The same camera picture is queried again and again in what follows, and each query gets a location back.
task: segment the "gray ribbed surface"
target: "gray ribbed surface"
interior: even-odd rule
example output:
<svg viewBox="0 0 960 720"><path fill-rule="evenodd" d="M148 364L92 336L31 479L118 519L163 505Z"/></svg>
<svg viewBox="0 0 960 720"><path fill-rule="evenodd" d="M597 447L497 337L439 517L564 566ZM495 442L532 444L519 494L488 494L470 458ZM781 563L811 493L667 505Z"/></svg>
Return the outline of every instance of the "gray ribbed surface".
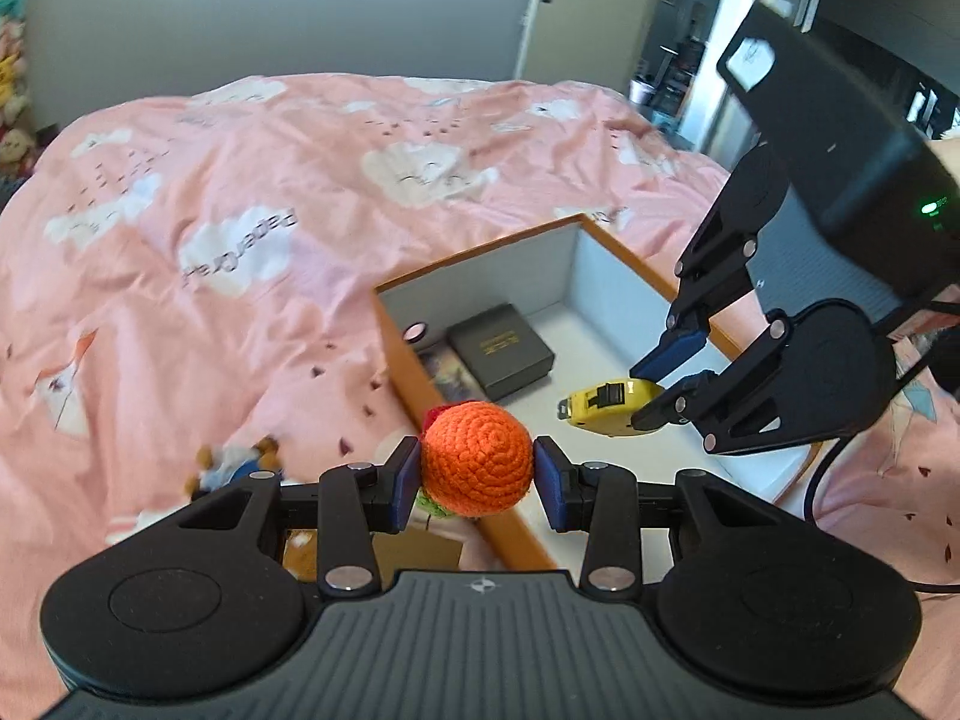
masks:
<svg viewBox="0 0 960 720"><path fill-rule="evenodd" d="M901 304L886 284L827 245L793 187L760 229L747 272L764 312L779 308L795 317L819 300L843 298L878 322Z"/></svg>
<svg viewBox="0 0 960 720"><path fill-rule="evenodd" d="M597 604L562 574L405 573L368 602L330 607L285 664L183 707L122 707L82 693L51 720L656 720L916 718L889 694L831 709L777 709L700 683L645 619Z"/></svg>

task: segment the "orange crocheted ball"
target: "orange crocheted ball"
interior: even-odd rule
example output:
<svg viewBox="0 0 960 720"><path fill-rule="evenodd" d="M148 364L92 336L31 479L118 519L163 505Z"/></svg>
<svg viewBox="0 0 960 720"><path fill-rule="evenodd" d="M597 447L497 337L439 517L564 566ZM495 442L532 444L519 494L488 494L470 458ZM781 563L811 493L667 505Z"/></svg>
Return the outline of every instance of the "orange crocheted ball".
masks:
<svg viewBox="0 0 960 720"><path fill-rule="evenodd" d="M427 495L461 517L505 512L534 477L530 434L493 403L445 409L424 432L421 476Z"/></svg>

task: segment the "beige door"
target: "beige door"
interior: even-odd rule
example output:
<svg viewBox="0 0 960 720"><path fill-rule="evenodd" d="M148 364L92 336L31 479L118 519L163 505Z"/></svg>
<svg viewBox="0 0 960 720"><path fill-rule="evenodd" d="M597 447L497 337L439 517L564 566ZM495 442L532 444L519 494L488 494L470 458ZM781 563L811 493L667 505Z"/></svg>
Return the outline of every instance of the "beige door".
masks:
<svg viewBox="0 0 960 720"><path fill-rule="evenodd" d="M659 0L533 0L517 76L626 92Z"/></svg>

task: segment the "bed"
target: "bed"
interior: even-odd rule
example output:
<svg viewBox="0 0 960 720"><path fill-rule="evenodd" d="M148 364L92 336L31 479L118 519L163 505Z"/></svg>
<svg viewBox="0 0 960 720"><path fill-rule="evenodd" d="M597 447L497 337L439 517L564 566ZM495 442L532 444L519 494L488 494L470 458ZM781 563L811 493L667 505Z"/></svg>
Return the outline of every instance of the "bed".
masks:
<svg viewBox="0 0 960 720"><path fill-rule="evenodd" d="M382 461L415 429L386 386L374 285L581 212L672 280L726 177L620 95L577 83L252 77L71 124L0 217L0 716L35 717L64 690L37 629L46 587L184 504L200 445L270 433L286 473L312 480ZM741 344L762 322L750 299L719 317ZM937 506L960 499L942 452L926 474L911 454L955 448L960 413L917 384L929 397L863 437L821 509L928 572L911 578L948 581L949 512L904 490L939 482ZM881 469L877 445L893 458ZM856 525L864 507L894 541ZM937 659L956 602L925 609L936 630L901 691L954 717L954 667Z"/></svg>

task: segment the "open cardboard box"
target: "open cardboard box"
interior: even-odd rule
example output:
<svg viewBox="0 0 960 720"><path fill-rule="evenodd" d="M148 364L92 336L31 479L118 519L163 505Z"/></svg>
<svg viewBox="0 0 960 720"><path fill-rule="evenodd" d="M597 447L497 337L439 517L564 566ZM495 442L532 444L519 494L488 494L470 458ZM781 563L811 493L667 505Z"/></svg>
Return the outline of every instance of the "open cardboard box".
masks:
<svg viewBox="0 0 960 720"><path fill-rule="evenodd" d="M498 401L532 437L551 435L575 464L610 461L638 480L664 483L672 483L680 469L699 467L776 501L812 462L817 447L709 456L692 425L667 425L643 437L605 437L557 418L560 399L605 379L623 378L656 346L675 297L676 290L585 215L461 252L374 290L390 380L416 424L443 404L418 351L443 341L457 322L512 303L556 354L548 376ZM403 332L420 322L426 324L425 336L407 343ZM739 352L714 329L707 348L661 384L704 368L723 370ZM477 526L508 568L562 567L578 578L587 535L550 530L533 487L510 512L483 517ZM666 532L647 533L645 580L658 580L671 565Z"/></svg>

